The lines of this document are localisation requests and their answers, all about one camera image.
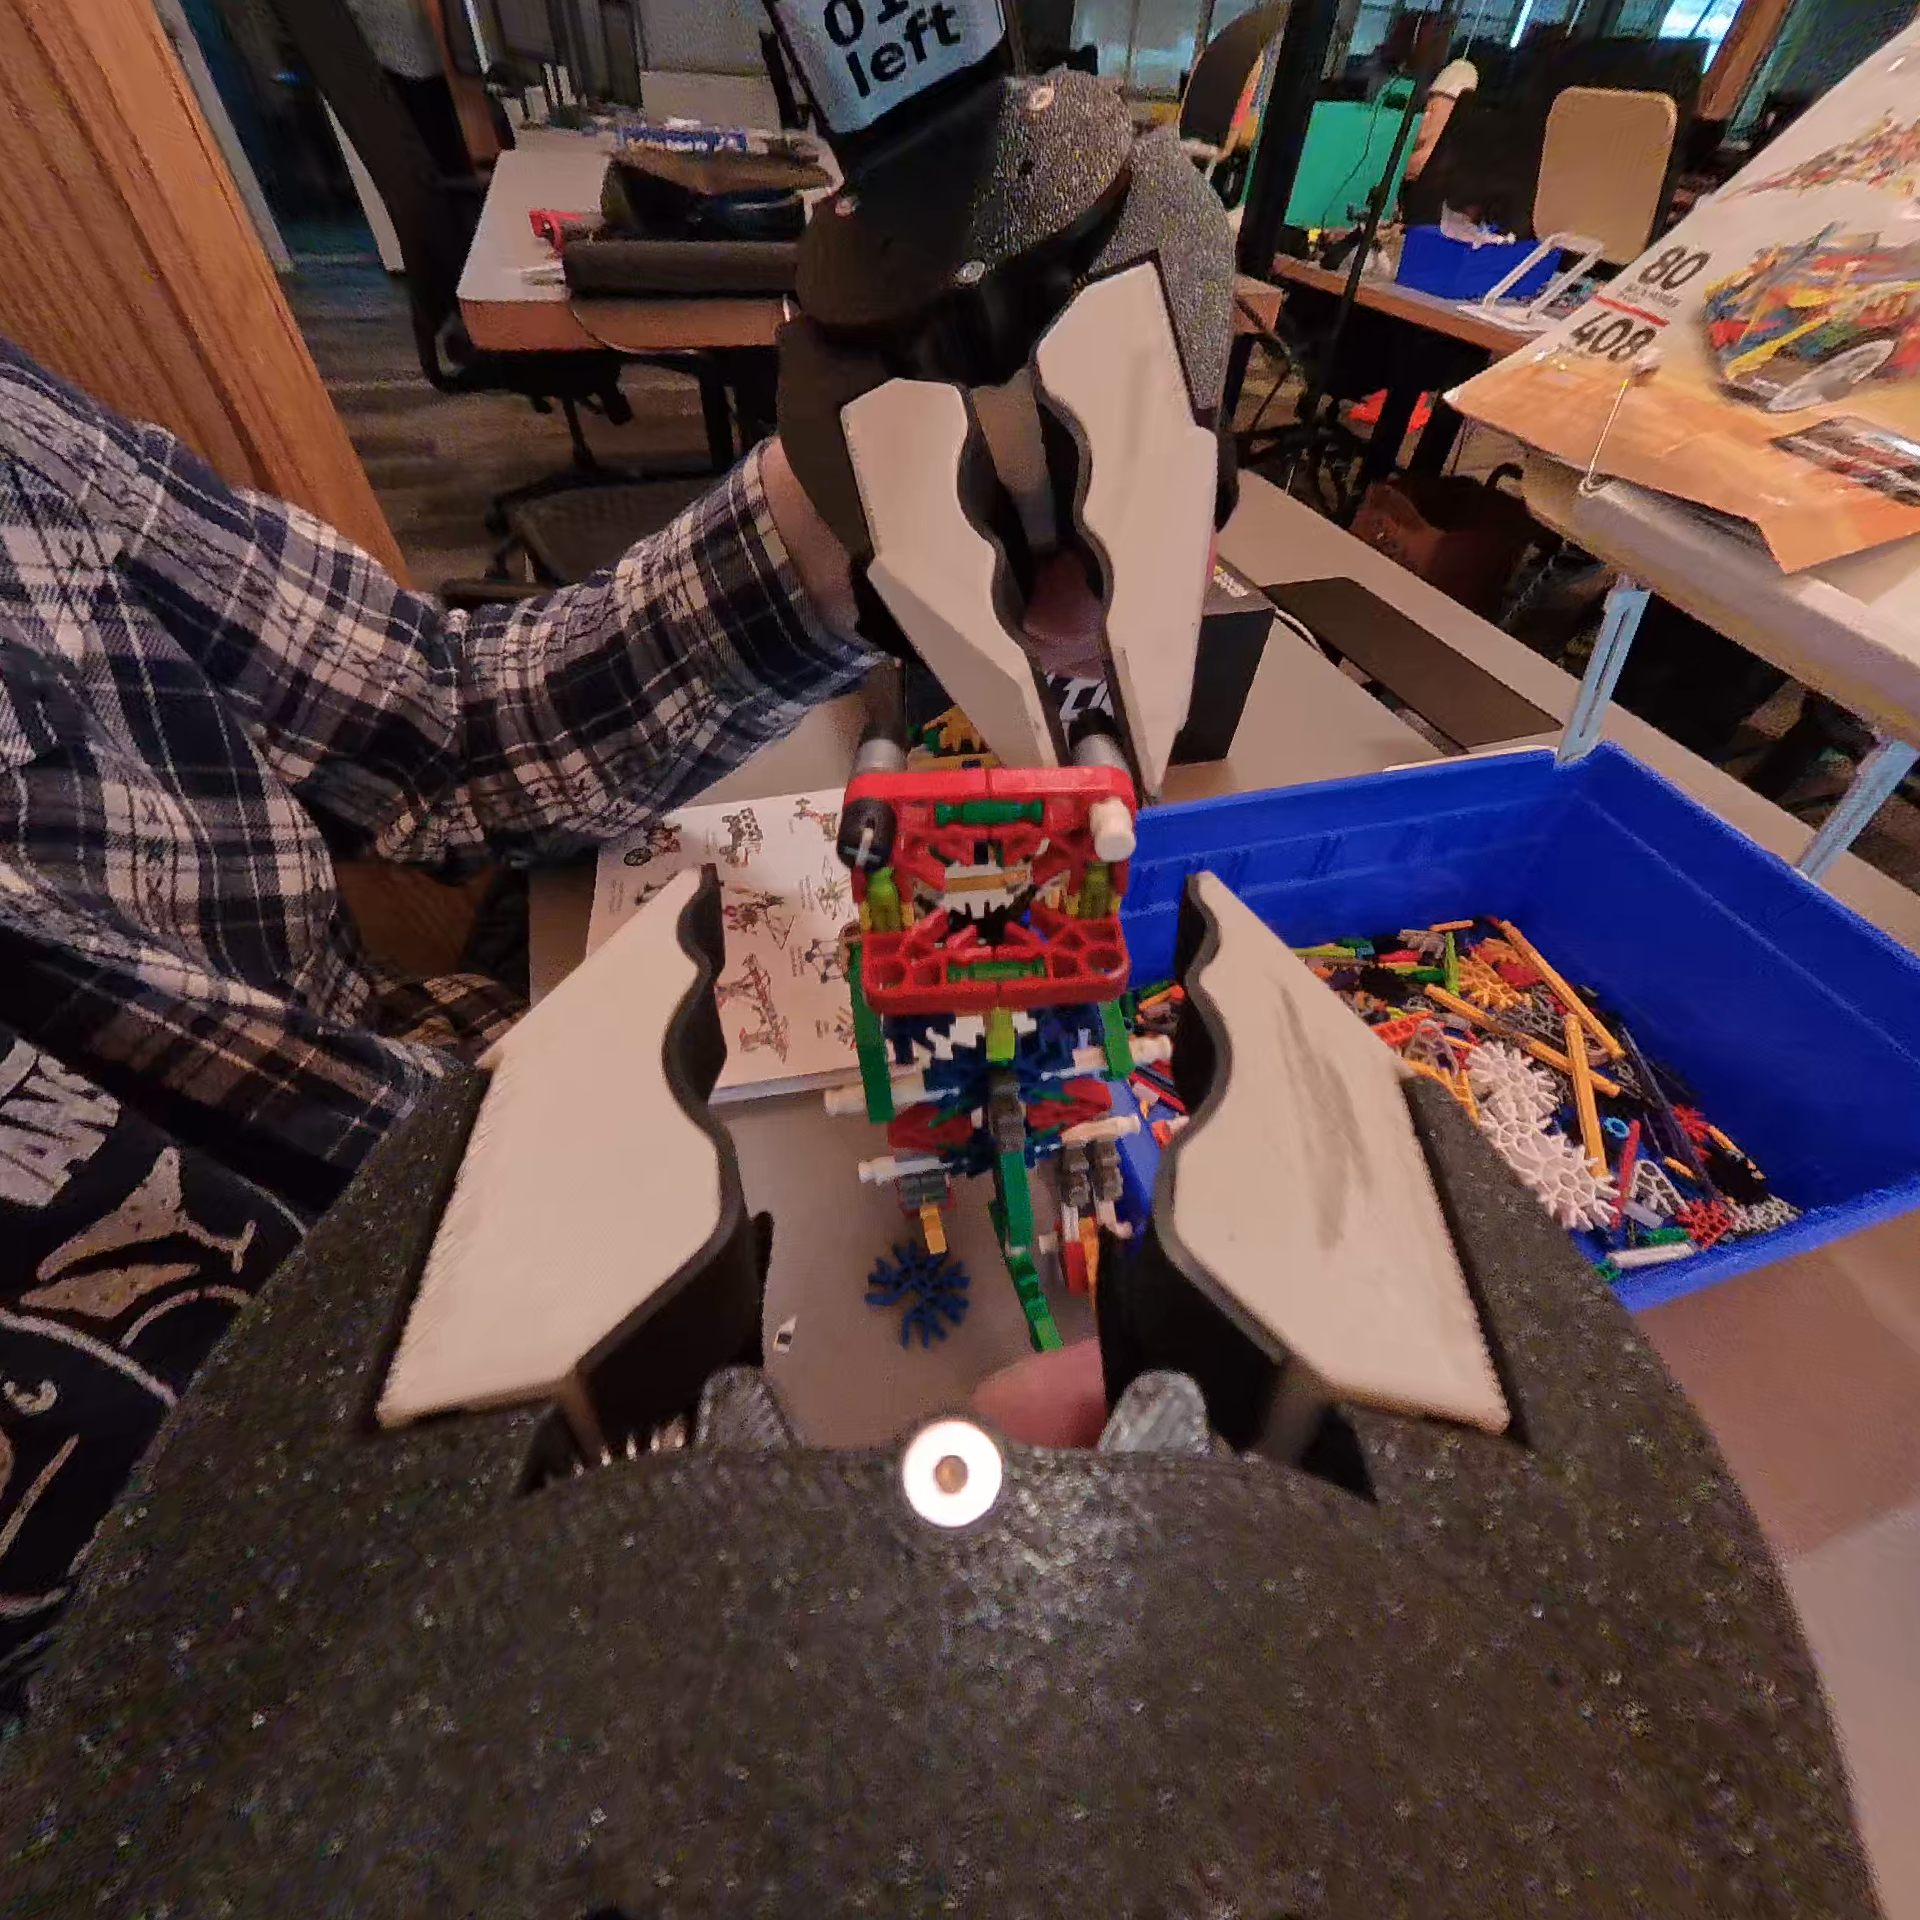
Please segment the black metal pole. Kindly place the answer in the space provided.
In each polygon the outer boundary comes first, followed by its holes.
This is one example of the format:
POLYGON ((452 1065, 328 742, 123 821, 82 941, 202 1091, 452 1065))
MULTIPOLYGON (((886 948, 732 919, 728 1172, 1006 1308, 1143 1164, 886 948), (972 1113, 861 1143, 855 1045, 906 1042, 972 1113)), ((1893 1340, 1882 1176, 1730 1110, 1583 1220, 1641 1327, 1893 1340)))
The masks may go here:
POLYGON ((1337 0, 1297 0, 1277 38, 1277 67, 1257 111, 1253 161, 1240 200, 1238 270, 1270 281, 1299 178, 1314 98, 1337 38, 1337 0))

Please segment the blue plastic bin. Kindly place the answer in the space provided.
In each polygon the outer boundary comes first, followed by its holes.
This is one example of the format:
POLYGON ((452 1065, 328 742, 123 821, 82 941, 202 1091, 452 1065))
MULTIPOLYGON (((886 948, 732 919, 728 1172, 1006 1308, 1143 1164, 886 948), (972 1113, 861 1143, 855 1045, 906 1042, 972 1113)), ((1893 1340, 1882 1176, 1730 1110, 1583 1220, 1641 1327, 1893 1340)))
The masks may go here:
POLYGON ((1187 873, 1214 870, 1297 948, 1511 919, 1701 1096, 1803 1207, 1746 1249, 1619 1278, 1683 1299, 1917 1207, 1920 963, 1619 747, 1453 758, 1154 807, 1122 897, 1143 983, 1171 972, 1187 873))

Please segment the long wooden desk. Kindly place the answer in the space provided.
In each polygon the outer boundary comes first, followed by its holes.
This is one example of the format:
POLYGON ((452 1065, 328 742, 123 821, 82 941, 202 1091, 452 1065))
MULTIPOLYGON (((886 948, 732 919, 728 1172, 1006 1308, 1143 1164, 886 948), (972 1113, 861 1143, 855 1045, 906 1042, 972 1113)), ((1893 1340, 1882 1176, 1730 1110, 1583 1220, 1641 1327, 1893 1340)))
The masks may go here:
POLYGON ((457 306, 477 349, 487 355, 711 355, 773 349, 785 301, 583 301, 552 281, 552 248, 530 211, 583 211, 596 205, 606 147, 593 132, 526 128, 496 152, 482 228, 470 236, 457 306))

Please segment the black flat pad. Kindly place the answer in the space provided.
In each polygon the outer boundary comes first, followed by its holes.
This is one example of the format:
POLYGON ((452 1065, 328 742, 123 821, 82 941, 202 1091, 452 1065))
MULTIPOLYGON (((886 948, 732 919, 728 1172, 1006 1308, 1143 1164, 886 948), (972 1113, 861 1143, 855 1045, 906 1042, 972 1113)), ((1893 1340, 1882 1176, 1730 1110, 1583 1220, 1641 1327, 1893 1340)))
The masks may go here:
POLYGON ((1375 706, 1435 752, 1471 758, 1556 739, 1565 719, 1522 691, 1493 659, 1522 641, 1457 649, 1360 579, 1257 582, 1264 598, 1375 706))

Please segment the toy set packaging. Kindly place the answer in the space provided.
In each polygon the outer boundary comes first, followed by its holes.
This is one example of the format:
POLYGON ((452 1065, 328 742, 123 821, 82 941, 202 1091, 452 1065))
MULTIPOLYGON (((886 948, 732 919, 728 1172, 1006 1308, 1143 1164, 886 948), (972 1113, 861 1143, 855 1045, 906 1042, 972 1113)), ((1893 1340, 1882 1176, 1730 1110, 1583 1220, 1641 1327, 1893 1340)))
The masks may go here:
POLYGON ((1920 33, 1450 408, 1746 519, 1783 570, 1920 525, 1920 33))

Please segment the printed toy model leaflet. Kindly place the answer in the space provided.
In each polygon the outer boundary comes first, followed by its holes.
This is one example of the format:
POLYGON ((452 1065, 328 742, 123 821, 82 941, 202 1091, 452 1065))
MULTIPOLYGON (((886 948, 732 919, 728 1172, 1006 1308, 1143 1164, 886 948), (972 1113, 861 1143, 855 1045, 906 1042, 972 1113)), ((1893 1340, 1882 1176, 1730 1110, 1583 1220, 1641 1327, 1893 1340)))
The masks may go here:
POLYGON ((620 934, 675 873, 714 870, 725 970, 714 1011, 728 1042, 714 1100, 855 1084, 845 985, 853 873, 836 860, 840 794, 672 812, 596 853, 589 951, 620 934))

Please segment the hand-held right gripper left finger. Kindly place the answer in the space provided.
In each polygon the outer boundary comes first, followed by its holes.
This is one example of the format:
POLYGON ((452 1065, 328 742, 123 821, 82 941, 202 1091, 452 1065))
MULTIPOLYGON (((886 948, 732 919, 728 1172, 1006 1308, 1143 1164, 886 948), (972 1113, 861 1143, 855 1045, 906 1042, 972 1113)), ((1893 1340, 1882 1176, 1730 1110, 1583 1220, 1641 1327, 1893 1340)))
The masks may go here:
POLYGON ((589 1460, 645 1453, 762 1364, 771 1220, 711 1110, 719 970, 719 877, 675 873, 487 1052, 385 1431, 559 1407, 589 1460))

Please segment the wooden post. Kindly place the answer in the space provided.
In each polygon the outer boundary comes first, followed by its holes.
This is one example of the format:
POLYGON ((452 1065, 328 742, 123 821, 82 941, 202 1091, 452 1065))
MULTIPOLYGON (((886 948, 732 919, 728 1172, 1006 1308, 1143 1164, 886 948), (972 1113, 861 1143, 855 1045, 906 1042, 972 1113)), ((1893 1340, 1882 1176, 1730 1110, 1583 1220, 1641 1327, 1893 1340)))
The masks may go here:
POLYGON ((154 5, 0 11, 0 330, 405 579, 243 194, 154 5))

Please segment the pile of colourful toy pieces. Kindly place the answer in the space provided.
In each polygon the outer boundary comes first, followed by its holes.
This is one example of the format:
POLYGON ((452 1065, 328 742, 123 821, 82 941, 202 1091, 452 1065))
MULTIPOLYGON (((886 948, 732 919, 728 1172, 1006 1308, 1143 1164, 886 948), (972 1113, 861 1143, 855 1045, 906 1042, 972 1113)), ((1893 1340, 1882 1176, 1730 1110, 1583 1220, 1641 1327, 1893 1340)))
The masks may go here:
POLYGON ((1396 1058, 1444 1088, 1609 1278, 1662 1278, 1803 1221, 1763 1164, 1511 919, 1297 948, 1396 1058))

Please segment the person's left forearm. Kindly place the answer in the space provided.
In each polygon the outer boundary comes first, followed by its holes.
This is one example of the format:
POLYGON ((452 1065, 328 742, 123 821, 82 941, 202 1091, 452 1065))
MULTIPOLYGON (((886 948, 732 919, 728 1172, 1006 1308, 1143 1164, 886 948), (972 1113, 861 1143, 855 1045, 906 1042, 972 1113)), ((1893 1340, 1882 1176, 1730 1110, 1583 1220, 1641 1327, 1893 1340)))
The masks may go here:
POLYGON ((14 346, 0 424, 5 747, 109 725, 195 798, 248 747, 355 854, 629 838, 880 666, 773 519, 777 442, 583 582, 452 613, 14 346))

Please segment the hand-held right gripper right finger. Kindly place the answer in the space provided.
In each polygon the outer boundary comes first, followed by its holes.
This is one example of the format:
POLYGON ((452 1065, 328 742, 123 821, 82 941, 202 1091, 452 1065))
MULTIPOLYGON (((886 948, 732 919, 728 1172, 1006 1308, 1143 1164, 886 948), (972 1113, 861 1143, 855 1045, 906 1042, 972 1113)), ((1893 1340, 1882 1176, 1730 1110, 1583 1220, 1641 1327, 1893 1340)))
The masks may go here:
POLYGON ((1414 1071, 1219 873, 1187 877, 1171 948, 1187 1128, 1096 1282, 1110 1404, 1187 1375, 1232 1453, 1277 1462, 1352 1414, 1510 1436, 1414 1071))

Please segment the beige chair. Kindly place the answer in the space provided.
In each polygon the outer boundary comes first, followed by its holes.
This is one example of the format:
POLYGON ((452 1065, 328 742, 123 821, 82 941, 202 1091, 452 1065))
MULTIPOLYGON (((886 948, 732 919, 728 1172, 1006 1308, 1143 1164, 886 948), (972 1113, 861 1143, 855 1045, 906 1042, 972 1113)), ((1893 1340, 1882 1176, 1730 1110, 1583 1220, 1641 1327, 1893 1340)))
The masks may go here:
POLYGON ((1531 236, 1609 265, 1643 254, 1665 205, 1682 102, 1665 92, 1565 85, 1543 118, 1531 236))

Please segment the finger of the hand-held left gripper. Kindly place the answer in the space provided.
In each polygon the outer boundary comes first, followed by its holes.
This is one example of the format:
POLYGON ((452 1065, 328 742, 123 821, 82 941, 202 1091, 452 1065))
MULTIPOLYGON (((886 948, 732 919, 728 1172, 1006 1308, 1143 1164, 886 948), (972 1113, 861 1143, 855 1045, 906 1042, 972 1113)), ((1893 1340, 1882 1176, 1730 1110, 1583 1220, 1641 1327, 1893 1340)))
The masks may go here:
POLYGON ((1066 728, 1019 628, 1019 579, 990 525, 1006 487, 972 399, 894 378, 840 408, 871 582, 903 638, 1014 768, 1066 765, 1066 728))
POLYGON ((1068 545, 1096 570, 1113 717, 1151 800, 1187 725, 1214 579, 1219 434, 1197 415, 1164 274, 1083 287, 1033 355, 1037 408, 1068 441, 1068 545))

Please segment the person's left hand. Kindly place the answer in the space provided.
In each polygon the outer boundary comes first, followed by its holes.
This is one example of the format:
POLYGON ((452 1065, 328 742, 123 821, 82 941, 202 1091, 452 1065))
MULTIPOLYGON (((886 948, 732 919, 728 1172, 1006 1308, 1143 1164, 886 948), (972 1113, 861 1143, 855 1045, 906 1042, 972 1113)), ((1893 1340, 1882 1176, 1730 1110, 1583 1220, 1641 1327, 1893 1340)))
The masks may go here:
POLYGON ((1053 553, 1037 570, 1019 634, 1045 711, 1066 728, 1083 717, 1119 719, 1106 601, 1071 553, 1053 553))

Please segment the black office chair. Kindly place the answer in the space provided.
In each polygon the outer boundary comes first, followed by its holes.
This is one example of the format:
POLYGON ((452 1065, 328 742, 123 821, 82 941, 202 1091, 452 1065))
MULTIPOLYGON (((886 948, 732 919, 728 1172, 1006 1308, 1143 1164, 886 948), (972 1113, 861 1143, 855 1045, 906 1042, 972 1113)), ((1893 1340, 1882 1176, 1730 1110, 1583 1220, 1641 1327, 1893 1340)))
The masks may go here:
POLYGON ((612 424, 632 419, 620 391, 620 355, 493 355, 470 340, 457 281, 482 233, 487 187, 436 161, 414 107, 374 62, 348 5, 277 0, 272 13, 320 92, 320 102, 355 141, 393 220, 425 387, 448 399, 521 399, 534 411, 561 411, 565 419, 571 468, 493 495, 486 512, 487 536, 511 539, 511 516, 559 495, 645 484, 645 471, 596 460, 583 441, 583 411, 596 411, 612 424))

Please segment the blue snowflake toy connector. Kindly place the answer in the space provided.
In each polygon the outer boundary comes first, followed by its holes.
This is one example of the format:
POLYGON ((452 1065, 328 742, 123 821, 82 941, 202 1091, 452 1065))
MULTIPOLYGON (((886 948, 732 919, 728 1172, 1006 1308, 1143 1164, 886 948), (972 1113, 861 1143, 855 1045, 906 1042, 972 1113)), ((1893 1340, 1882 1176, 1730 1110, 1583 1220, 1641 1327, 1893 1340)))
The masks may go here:
POLYGON ((896 1240, 894 1255, 873 1259, 864 1306, 896 1314, 903 1351, 933 1351, 963 1327, 972 1278, 951 1249, 896 1240))

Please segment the person's clothed body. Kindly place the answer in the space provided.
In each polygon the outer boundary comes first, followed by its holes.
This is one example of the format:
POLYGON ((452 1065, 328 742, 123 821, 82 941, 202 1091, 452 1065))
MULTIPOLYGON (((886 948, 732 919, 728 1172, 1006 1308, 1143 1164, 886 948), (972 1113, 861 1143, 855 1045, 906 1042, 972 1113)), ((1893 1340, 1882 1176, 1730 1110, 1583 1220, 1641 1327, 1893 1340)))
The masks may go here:
POLYGON ((313 1006, 140 1006, 5 929, 5 1739, 109 1508, 236 1314, 521 996, 348 963, 313 1006))

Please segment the small blue tray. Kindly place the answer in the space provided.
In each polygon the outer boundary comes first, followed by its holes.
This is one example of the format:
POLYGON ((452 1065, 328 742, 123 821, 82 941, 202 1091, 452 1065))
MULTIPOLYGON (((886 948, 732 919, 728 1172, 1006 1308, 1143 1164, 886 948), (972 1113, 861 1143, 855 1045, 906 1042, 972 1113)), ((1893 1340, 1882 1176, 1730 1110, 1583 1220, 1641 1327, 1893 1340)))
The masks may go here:
POLYGON ((1515 265, 1525 265, 1525 274, 1515 281, 1511 301, 1537 301, 1553 274, 1553 258, 1537 254, 1531 239, 1505 233, 1493 239, 1464 239, 1444 228, 1402 228, 1396 287, 1422 301, 1477 304, 1515 265))

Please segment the red rod toy assembly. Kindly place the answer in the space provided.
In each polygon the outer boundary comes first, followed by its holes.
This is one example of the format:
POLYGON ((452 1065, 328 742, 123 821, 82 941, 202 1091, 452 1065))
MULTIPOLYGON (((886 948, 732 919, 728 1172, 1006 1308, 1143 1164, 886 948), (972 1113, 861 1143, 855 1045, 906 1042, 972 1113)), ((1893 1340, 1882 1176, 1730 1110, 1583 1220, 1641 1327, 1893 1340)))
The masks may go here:
POLYGON ((1068 765, 915 761, 906 728, 861 735, 836 814, 853 873, 845 985, 855 1091, 885 1148, 861 1180, 896 1198, 906 1240, 951 1249, 947 1215, 989 1180, 989 1221, 1026 1345, 1066 1345, 1045 1278, 1096 1296, 1106 1240, 1126 1240, 1122 1091, 1169 1045, 1126 1014, 1122 897, 1135 784, 1110 735, 1068 765))

